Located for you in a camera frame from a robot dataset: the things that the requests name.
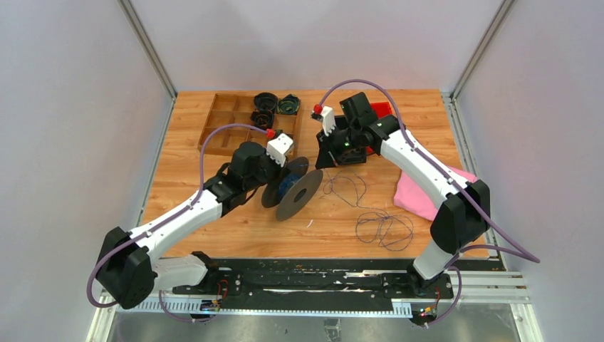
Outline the grey filament spool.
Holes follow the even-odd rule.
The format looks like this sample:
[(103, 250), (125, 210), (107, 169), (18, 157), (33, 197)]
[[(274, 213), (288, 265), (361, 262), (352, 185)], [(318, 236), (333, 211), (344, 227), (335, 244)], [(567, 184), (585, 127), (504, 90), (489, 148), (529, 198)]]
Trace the grey filament spool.
[(276, 208), (278, 222), (286, 221), (298, 214), (313, 198), (323, 181), (322, 170), (308, 170), (307, 157), (288, 161), (281, 174), (267, 184), (261, 204), (265, 208)]

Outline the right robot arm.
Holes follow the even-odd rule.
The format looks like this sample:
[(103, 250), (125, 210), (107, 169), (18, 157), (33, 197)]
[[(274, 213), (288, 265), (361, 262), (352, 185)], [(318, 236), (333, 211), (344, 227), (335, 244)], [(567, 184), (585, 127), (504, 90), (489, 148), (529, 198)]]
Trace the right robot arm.
[(364, 92), (340, 102), (342, 115), (314, 105), (311, 117), (321, 122), (316, 168), (343, 165), (354, 152), (373, 150), (398, 166), (437, 208), (431, 241), (407, 268), (407, 287), (418, 297), (433, 291), (436, 280), (461, 249), (487, 231), (489, 187), (470, 182), (436, 160), (394, 115), (379, 117)]

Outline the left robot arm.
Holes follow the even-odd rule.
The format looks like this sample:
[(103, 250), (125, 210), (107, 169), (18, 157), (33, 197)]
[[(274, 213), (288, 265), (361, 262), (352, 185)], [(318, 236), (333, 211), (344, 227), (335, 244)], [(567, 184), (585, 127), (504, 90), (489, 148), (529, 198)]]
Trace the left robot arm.
[(200, 227), (246, 204), (258, 188), (276, 180), (293, 146), (286, 134), (269, 140), (266, 146), (243, 142), (231, 162), (223, 164), (183, 203), (130, 231), (111, 229), (89, 282), (98, 281), (123, 309), (136, 307), (153, 291), (174, 286), (192, 285), (201, 294), (212, 293), (218, 275), (209, 269), (208, 258), (192, 255), (163, 259), (163, 255)]

